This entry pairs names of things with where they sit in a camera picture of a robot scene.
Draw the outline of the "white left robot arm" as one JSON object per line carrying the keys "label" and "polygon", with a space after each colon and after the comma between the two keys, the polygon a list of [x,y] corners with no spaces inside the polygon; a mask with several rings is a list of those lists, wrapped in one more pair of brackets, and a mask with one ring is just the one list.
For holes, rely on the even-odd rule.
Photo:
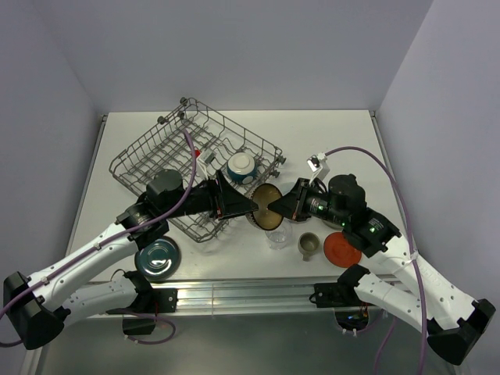
{"label": "white left robot arm", "polygon": [[126,273],[120,281],[110,283],[107,291],[85,291],[83,286],[160,239],[169,230],[170,218],[208,213],[225,220],[257,208],[221,171],[198,185],[184,185],[176,170],[158,173],[133,205],[72,255],[29,276],[15,272],[4,279],[1,314],[9,318],[19,336],[12,345],[40,348],[65,326],[107,310],[145,311],[152,302],[151,286],[138,273]]}

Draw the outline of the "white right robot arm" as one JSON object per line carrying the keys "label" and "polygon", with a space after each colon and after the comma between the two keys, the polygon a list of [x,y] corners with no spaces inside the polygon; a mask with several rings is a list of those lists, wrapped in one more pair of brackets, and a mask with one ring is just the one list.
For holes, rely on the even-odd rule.
{"label": "white right robot arm", "polygon": [[314,216],[341,226],[352,247],[408,290],[401,291],[354,265],[338,279],[340,300],[349,305],[361,300],[385,309],[422,333],[427,345],[448,363],[463,363],[495,314],[487,299],[461,291],[411,251],[401,231],[367,206],[366,192],[352,174],[332,177],[326,193],[300,178],[291,191],[267,207],[293,221]]}

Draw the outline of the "grey ceramic mug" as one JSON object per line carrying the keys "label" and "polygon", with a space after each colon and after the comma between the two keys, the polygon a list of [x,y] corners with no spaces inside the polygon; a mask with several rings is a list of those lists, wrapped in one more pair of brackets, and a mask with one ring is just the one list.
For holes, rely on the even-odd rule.
{"label": "grey ceramic mug", "polygon": [[298,251],[302,255],[302,260],[308,262],[317,253],[320,247],[320,239],[311,232],[302,234],[298,239]]}

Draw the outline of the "brown bowl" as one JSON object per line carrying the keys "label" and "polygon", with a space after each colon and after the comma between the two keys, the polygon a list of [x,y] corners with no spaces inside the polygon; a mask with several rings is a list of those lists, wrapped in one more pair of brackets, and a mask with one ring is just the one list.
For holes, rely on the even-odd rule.
{"label": "brown bowl", "polygon": [[269,204],[281,197],[281,192],[273,184],[265,183],[256,187],[249,198],[258,206],[258,209],[245,215],[247,221],[260,230],[276,230],[281,225],[283,216],[271,211]]}

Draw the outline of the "clear drinking glass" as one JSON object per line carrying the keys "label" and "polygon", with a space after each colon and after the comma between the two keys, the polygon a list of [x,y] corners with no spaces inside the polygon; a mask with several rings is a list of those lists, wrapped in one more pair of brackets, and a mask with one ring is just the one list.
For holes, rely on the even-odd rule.
{"label": "clear drinking glass", "polygon": [[266,231],[265,235],[266,243],[270,249],[282,249],[292,241],[292,226],[288,221],[283,220],[278,228]]}

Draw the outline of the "teal bowl cream inside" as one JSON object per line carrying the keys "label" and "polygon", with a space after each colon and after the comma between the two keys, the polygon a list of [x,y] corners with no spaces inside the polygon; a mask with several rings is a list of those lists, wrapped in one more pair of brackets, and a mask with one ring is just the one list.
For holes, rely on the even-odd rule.
{"label": "teal bowl cream inside", "polygon": [[233,154],[227,162],[227,174],[236,184],[250,184],[257,176],[257,165],[247,152]]}

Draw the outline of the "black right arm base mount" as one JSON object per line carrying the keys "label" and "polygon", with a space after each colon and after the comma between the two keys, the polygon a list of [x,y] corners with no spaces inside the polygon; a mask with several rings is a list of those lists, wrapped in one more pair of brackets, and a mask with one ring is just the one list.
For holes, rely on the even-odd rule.
{"label": "black right arm base mount", "polygon": [[352,288],[338,283],[317,283],[313,285],[309,301],[318,309],[334,311],[337,329],[353,337],[367,332],[384,317],[379,310],[371,310],[372,304],[362,302]]}

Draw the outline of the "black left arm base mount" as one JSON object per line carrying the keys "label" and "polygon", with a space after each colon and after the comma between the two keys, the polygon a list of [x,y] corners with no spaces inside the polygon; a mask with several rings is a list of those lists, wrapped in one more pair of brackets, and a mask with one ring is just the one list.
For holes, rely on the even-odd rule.
{"label": "black left arm base mount", "polygon": [[[123,334],[127,339],[143,345],[157,345],[169,341],[175,335],[177,328],[164,314],[175,313],[177,301],[176,288],[153,289],[148,301],[125,309],[126,317],[122,319]],[[162,339],[146,339],[158,329],[165,329],[168,335]]]}

